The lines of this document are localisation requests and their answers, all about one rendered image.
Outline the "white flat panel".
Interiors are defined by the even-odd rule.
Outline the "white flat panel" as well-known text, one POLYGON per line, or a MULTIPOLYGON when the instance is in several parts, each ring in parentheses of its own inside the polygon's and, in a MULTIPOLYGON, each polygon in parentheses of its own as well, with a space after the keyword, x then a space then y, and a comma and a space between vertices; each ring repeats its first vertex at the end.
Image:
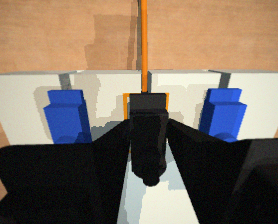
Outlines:
MULTIPOLYGON (((0 73, 0 124, 10 145, 91 143, 129 119, 142 70, 21 70, 0 73)), ((169 118, 227 142, 274 138, 278 71, 147 70, 148 93, 166 93, 169 118)), ((173 154, 154 187, 128 154, 117 224, 199 224, 173 154)))

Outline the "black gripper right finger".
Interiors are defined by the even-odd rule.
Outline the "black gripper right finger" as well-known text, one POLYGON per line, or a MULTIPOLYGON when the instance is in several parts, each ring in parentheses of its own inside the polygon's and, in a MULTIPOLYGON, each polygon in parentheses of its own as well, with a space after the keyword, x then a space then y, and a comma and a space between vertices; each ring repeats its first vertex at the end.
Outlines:
POLYGON ((229 224, 252 169, 278 164, 278 138, 229 143, 169 118, 167 140, 199 224, 229 224))

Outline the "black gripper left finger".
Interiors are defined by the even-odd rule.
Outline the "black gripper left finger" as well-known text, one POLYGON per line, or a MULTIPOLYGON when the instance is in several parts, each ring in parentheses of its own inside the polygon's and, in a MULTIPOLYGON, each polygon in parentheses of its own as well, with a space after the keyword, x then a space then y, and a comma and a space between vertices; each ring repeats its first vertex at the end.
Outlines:
POLYGON ((130 119, 91 143, 0 148, 0 180, 13 187, 84 186, 95 224, 117 224, 128 154, 130 119))

